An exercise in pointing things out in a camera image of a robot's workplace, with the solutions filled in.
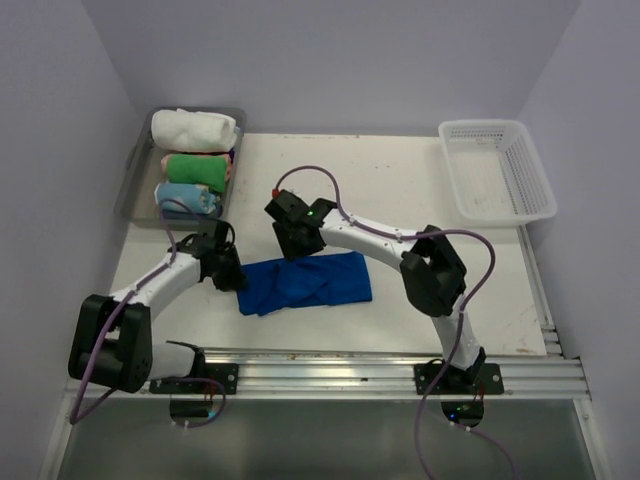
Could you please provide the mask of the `aluminium mounting rail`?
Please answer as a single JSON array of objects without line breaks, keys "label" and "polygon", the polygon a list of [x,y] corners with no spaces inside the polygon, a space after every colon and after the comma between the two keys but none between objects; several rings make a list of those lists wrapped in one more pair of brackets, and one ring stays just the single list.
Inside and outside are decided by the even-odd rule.
[{"label": "aluminium mounting rail", "polygon": [[470,386],[445,376],[440,362],[416,354],[209,349],[208,367],[224,373],[239,399],[574,400],[590,396],[582,364],[561,357],[490,357]]}]

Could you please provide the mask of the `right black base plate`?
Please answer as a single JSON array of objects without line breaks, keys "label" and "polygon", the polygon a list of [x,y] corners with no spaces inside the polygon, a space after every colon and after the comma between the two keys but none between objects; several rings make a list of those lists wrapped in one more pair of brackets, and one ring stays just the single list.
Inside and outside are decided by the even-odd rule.
[{"label": "right black base plate", "polygon": [[[423,395],[442,369],[443,363],[431,361],[413,365],[416,393]],[[505,393],[498,364],[485,363],[464,372],[450,366],[430,390],[434,395],[502,395]]]}]

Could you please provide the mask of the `white plastic basket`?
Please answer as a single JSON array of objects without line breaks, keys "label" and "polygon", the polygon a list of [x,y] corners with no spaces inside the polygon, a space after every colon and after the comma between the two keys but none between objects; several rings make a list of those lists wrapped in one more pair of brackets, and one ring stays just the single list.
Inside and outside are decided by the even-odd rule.
[{"label": "white plastic basket", "polygon": [[459,215],[470,225],[518,227],[553,218],[557,202],[519,121],[445,121],[438,135]]}]

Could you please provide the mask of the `blue cloud pattern towel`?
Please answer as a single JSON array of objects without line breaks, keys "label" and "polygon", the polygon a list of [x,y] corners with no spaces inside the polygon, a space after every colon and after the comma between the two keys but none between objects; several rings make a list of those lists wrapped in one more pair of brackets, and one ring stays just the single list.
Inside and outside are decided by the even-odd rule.
[{"label": "blue cloud pattern towel", "polygon": [[173,212],[210,215],[220,206],[220,197],[202,184],[159,183],[154,198],[161,210]]}]

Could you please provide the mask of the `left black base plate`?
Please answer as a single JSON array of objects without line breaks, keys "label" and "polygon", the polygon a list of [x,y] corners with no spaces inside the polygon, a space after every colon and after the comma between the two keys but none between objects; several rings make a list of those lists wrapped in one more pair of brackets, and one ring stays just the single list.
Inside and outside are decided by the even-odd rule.
[{"label": "left black base plate", "polygon": [[152,380],[152,394],[214,396],[222,391],[235,395],[239,378],[236,363],[204,363],[196,366],[186,377]]}]

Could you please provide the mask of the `white towel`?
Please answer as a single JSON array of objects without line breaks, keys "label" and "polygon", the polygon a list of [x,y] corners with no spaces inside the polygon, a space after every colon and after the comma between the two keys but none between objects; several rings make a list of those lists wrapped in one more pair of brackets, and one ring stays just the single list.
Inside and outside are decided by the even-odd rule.
[{"label": "white towel", "polygon": [[228,152],[238,137],[232,117],[184,109],[156,111],[150,130],[158,147],[187,153]]}]

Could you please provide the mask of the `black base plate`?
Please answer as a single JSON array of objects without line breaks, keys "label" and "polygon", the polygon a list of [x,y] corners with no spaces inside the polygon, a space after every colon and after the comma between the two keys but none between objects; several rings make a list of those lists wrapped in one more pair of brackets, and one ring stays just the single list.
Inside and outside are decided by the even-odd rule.
[{"label": "black base plate", "polygon": [[[443,363],[431,361],[413,365],[416,393],[423,395],[442,369]],[[485,363],[464,372],[450,366],[430,390],[434,395],[502,395],[505,393],[498,364]]]},{"label": "black base plate", "polygon": [[196,366],[186,377],[152,380],[152,394],[214,396],[222,391],[235,395],[239,378],[236,363],[204,363]]}]

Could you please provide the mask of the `grey plastic tray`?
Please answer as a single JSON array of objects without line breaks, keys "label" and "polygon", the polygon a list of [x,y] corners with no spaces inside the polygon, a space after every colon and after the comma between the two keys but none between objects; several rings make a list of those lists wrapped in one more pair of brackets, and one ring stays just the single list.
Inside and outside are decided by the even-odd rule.
[{"label": "grey plastic tray", "polygon": [[158,147],[151,136],[151,117],[163,109],[184,109],[191,112],[203,111],[220,113],[236,120],[235,144],[237,160],[240,155],[244,131],[246,127],[246,112],[234,107],[193,107],[193,106],[162,106],[150,110],[143,122],[136,143],[129,153],[125,175],[115,205],[118,217],[133,223],[140,228],[160,228],[159,210],[154,198],[154,190],[159,183],[167,180],[162,172],[161,159],[170,153]]}]

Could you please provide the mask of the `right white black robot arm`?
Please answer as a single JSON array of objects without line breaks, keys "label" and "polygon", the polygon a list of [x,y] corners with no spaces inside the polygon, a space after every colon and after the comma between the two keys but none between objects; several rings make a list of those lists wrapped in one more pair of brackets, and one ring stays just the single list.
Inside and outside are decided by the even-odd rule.
[{"label": "right white black robot arm", "polygon": [[421,232],[391,228],[343,213],[338,204],[319,198],[306,204],[287,190],[274,190],[265,207],[283,256],[309,257],[326,247],[360,253],[402,278],[405,295],[417,311],[431,318],[449,365],[442,380],[468,392],[481,380],[486,354],[464,311],[467,268],[456,250],[432,225]]}]

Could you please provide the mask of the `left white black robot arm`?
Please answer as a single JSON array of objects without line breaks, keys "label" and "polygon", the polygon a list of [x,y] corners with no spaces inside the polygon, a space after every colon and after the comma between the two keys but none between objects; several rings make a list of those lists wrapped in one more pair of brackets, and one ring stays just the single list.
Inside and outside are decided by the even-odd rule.
[{"label": "left white black robot arm", "polygon": [[195,285],[211,280],[223,292],[248,286],[226,221],[205,221],[197,232],[173,243],[151,272],[126,289],[88,296],[80,307],[68,360],[73,379],[127,393],[146,382],[174,381],[185,392],[208,379],[201,348],[184,342],[155,344],[153,321]]}]

